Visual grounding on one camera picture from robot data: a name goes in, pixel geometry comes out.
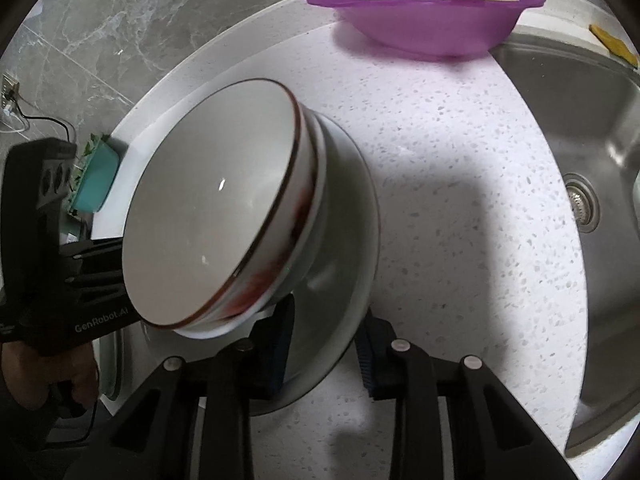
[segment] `marble wall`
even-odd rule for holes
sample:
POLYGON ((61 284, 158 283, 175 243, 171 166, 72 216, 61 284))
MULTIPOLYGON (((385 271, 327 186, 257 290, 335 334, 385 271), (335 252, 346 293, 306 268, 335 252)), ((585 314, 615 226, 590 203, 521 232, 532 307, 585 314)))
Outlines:
MULTIPOLYGON (((84 143, 91 132, 113 130, 189 54, 277 1, 42 0, 0 59, 0 71, 19 79, 25 113, 67 121, 84 143)), ((32 121, 27 134, 62 136, 63 131, 32 121)), ((0 164, 21 140, 0 134, 0 164)))

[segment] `purple plastic bowl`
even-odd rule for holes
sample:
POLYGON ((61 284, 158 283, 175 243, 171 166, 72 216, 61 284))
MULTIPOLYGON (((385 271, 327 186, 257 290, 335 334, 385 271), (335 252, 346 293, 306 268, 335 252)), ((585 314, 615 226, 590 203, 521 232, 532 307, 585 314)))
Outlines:
POLYGON ((306 0, 333 7, 370 38, 416 54, 475 57, 503 42, 545 0, 306 0))

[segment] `bowl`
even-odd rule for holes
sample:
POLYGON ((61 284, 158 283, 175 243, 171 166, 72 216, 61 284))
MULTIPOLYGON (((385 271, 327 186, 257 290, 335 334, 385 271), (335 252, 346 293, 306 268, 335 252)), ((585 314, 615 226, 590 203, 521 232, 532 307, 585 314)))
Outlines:
POLYGON ((76 193, 70 202, 71 209, 95 213, 102 207, 116 177, 120 158, 103 140, 97 145, 84 164, 84 170, 76 193))
POLYGON ((333 7, 360 32, 388 46, 443 57, 485 54, 511 33, 521 13, 545 0, 306 0, 333 7))
POLYGON ((177 329, 252 306, 295 246, 316 173, 285 86, 246 80, 200 102, 153 154, 127 213, 124 282, 140 316, 177 329))
POLYGON ((218 311, 211 310, 187 326, 175 329, 179 335, 192 339, 210 339, 231 332, 265 306, 276 303, 289 294, 308 273, 315 261, 320 250, 328 214, 328 199, 324 192, 326 187, 326 147, 318 119, 310 110, 303 106, 301 108, 318 166, 308 215, 288 260, 269 288, 262 293, 260 298, 252 300, 254 302, 241 314, 231 317, 220 316, 221 310, 225 308, 226 304, 229 301, 235 301, 238 295, 242 296, 247 285, 250 285, 251 279, 247 279, 246 276, 241 276, 234 284, 235 290, 230 290, 228 298, 221 300, 221 307, 218 311))

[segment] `white cable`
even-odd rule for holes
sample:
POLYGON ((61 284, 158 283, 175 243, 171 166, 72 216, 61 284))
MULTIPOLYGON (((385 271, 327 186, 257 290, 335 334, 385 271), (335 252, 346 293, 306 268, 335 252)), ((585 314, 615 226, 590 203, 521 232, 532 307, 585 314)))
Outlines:
MULTIPOLYGON (((26 132, 29 127, 29 121, 27 119, 24 119, 22 117, 20 117, 20 115, 13 113, 12 111, 12 102, 8 102, 6 104, 6 106, 2 109, 2 114, 5 115, 6 117, 17 117, 18 120, 22 123, 22 127, 21 128, 14 128, 12 130, 2 130, 0 129, 0 134, 19 134, 21 137, 27 139, 27 140, 31 140, 29 137, 27 137, 26 135, 23 135, 23 132, 26 132)), ((0 124, 5 124, 8 126, 8 124, 6 124, 3 121, 0 121, 0 124)))

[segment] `teal container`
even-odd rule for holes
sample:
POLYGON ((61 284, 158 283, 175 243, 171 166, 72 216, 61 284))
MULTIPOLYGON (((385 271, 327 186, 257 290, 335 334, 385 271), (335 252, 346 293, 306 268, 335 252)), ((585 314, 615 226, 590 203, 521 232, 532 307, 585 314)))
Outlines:
POLYGON ((118 154, 103 140, 99 140, 98 146, 84 165, 84 173, 80 178, 76 196, 71 202, 71 209, 87 213, 100 210, 109 194, 119 165, 118 154))

